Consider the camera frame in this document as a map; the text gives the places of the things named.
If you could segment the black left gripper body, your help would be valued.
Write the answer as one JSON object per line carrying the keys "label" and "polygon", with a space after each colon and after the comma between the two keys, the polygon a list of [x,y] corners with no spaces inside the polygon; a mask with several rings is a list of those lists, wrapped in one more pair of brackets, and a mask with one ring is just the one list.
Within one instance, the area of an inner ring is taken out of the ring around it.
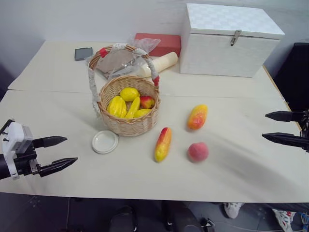
{"label": "black left gripper body", "polygon": [[16,153],[14,163],[19,175],[39,174],[40,169],[38,168],[37,153],[35,151],[38,147],[40,147],[39,142],[32,142],[25,152]]}

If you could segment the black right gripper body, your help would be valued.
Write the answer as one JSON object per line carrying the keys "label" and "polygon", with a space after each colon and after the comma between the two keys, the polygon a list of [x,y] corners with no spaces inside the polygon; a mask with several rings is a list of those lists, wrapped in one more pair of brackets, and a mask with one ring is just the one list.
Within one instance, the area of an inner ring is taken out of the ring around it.
{"label": "black right gripper body", "polygon": [[307,140],[305,147],[303,149],[306,152],[308,152],[309,151],[309,111],[306,110],[303,113],[304,114],[303,114],[302,119],[300,120],[300,123],[299,123],[299,125],[301,126],[300,136]]}

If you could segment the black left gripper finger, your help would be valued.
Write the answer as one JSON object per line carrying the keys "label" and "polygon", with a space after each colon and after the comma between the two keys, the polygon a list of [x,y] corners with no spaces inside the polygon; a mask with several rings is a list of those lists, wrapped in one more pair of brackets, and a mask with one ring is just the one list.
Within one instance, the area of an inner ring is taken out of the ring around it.
{"label": "black left gripper finger", "polygon": [[38,165],[38,174],[40,175],[40,177],[44,177],[50,174],[60,172],[75,163],[77,160],[78,158],[63,158],[53,161],[51,164],[46,166]]}
{"label": "black left gripper finger", "polygon": [[61,142],[66,141],[66,137],[62,136],[50,136],[50,137],[43,137],[39,139],[34,139],[33,140],[33,146],[34,148],[40,148],[40,147],[50,147],[50,146],[55,146]]}

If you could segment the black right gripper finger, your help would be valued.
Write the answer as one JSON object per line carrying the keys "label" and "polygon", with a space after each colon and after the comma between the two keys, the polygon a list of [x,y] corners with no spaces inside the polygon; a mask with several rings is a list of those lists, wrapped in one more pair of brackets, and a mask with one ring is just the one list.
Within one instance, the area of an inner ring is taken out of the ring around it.
{"label": "black right gripper finger", "polygon": [[301,112],[276,111],[266,114],[265,117],[273,119],[275,121],[298,122],[301,121]]}
{"label": "black right gripper finger", "polygon": [[262,137],[266,138],[269,141],[282,145],[295,146],[302,149],[309,148],[309,139],[307,137],[295,136],[293,134],[281,132],[264,133],[262,134]]}

